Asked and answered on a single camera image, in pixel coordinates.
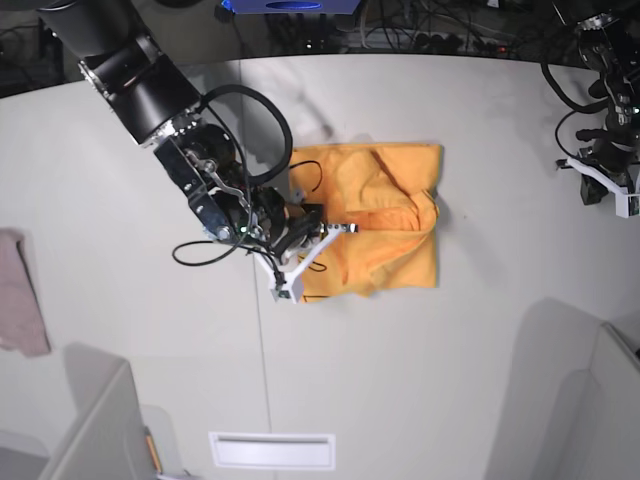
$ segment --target white table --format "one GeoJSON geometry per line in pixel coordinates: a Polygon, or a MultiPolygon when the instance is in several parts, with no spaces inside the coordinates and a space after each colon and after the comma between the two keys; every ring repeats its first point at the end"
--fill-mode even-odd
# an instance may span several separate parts
{"type": "MultiPolygon", "coordinates": [[[[594,79],[555,72],[576,99],[594,79]]],[[[530,478],[597,325],[640,318],[640,223],[611,202],[582,206],[579,176],[555,172],[567,109],[539,67],[323,56],[191,75],[201,88],[236,78],[260,90],[299,146],[442,144],[439,288],[292,306],[273,303],[243,255],[174,264],[171,248],[201,235],[197,220],[153,153],[73,84],[0,102],[0,227],[28,233],[54,347],[129,358],[140,401],[171,416],[185,466],[205,478],[276,476],[216,470],[207,431],[335,433],[338,469],[322,478],[530,478]]],[[[231,106],[250,150],[278,142],[247,120],[247,102],[231,106]]],[[[564,142],[599,121],[572,119],[564,142]]]]}

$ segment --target orange cloth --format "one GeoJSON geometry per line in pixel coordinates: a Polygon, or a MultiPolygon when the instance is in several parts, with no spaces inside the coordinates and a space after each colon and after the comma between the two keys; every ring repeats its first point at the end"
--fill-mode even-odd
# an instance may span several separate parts
{"type": "Polygon", "coordinates": [[[355,223],[302,276],[304,302],[343,293],[368,296],[376,290],[435,287],[434,226],[438,218],[430,191],[438,181],[439,145],[327,145],[295,149],[292,188],[306,203],[321,203],[329,223],[355,223]]]}

